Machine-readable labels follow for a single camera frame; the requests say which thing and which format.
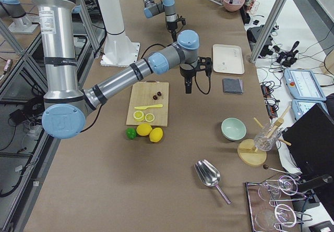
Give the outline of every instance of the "white desk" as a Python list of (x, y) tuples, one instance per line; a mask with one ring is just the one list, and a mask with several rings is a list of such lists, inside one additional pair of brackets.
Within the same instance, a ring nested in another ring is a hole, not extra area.
[[(257, 11), (253, 16), (251, 16), (250, 23), (245, 25), (245, 28), (248, 29), (250, 27), (254, 27), (253, 21), (259, 20), (259, 24), (257, 26), (265, 24), (265, 21), (275, 3), (275, 0), (258, 0), (259, 6)], [(309, 26), (307, 25), (305, 19), (303, 18), (302, 14), (299, 12), (297, 6), (295, 5), (293, 0), (287, 0), (280, 16), (277, 19), (277, 25), (279, 26), (279, 30), (276, 32), (277, 36), (273, 36), (273, 40), (278, 46), (283, 50), (290, 50), (292, 45), (295, 41), (299, 41), (299, 46), (296, 48), (300, 51), (300, 53), (304, 52), (309, 46), (317, 43), (318, 41), (314, 37), (313, 33), (311, 32)], [(306, 53), (303, 55), (305, 56), (312, 56), (315, 53), (322, 51), (323, 49), (317, 43), (310, 47)], [(319, 54), (313, 56), (313, 58), (323, 61), (326, 57), (324, 52), (320, 52)], [(264, 59), (257, 59), (255, 66), (258, 69), (258, 78), (259, 82), (263, 81), (274, 81), (275, 84), (279, 85), (279, 80), (273, 76), (268, 70), (270, 64), (275, 61), (275, 59), (271, 59), (271, 56), (266, 56)], [(322, 66), (321, 62), (318, 62), (311, 58), (304, 58), (304, 56), (300, 55), (299, 59), (295, 64), (291, 66), (293, 69), (303, 68), (303, 69), (311, 69), (314, 73), (322, 73), (321, 69), (318, 68)], [(332, 83), (332, 79), (324, 76), (324, 75), (317, 75), (316, 78), (320, 85), (328, 85)], [(322, 88), (325, 95), (329, 95), (334, 92), (334, 86)], [(289, 93), (285, 85), (285, 80), (282, 78), (282, 86), (278, 89), (275, 89), (273, 95), (276, 99), (279, 99), (281, 102), (279, 103), (279, 110), (278, 116), (282, 114), (282, 112), (286, 109), (288, 105), (291, 104), (292, 97)], [(294, 124), (294, 114), (292, 110), (290, 110), (286, 116), (284, 117), (284, 124), (283, 127), (290, 127)], [(296, 172), (297, 169), (293, 166), (290, 162), (290, 155), (288, 148), (285, 144), (282, 144), (280, 150), (280, 158), (281, 163), (284, 168), (286, 168), (290, 172)], [(307, 222), (303, 226), (303, 231), (309, 231), (307, 228), (310, 225), (317, 224), (323, 221), (331, 221), (334, 224), (333, 220), (325, 211), (322, 204), (319, 207), (307, 210), (308, 214), (313, 216), (313, 220), (311, 222)]]

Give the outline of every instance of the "black monitor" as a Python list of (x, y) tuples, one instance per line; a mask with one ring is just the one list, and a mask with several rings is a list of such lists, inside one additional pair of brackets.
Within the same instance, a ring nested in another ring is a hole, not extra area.
[[(292, 144), (288, 148), (303, 179), (311, 180), (324, 174), (334, 177), (334, 121), (319, 104), (286, 129), (283, 138)], [(334, 183), (314, 191), (334, 219)]]

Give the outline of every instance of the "blue joint cap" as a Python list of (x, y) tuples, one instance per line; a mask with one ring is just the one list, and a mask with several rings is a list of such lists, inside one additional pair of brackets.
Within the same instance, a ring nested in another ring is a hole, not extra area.
[(77, 14), (80, 13), (80, 11), (81, 11), (81, 5), (77, 5), (73, 8), (72, 13)]
[(160, 75), (169, 70), (169, 63), (164, 55), (161, 53), (153, 53), (148, 58), (148, 63), (151, 66), (151, 69), (154, 73)]
[(198, 34), (193, 30), (184, 30), (178, 35), (177, 43), (187, 50), (196, 50), (199, 48)]
[(162, 0), (163, 6), (173, 6), (175, 4), (175, 0)]
[(86, 118), (82, 111), (67, 103), (50, 106), (42, 116), (44, 130), (60, 139), (76, 136), (83, 130), (85, 123)]
[(151, 18), (153, 17), (152, 12), (149, 10), (149, 8), (144, 8), (144, 14), (146, 16), (146, 18)]
[(19, 0), (0, 0), (3, 4), (20, 4)]

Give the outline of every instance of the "green bowl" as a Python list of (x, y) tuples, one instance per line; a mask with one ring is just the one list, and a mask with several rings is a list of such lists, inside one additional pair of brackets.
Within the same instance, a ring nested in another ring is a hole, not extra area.
[(239, 119), (230, 117), (222, 122), (221, 132), (227, 139), (237, 141), (245, 137), (246, 126)]

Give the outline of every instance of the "yellow knife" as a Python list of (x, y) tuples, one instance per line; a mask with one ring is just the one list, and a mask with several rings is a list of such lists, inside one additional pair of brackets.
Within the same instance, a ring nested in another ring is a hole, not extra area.
[(145, 110), (147, 108), (162, 108), (162, 104), (155, 104), (155, 105), (147, 105), (147, 106), (137, 106), (135, 109)]

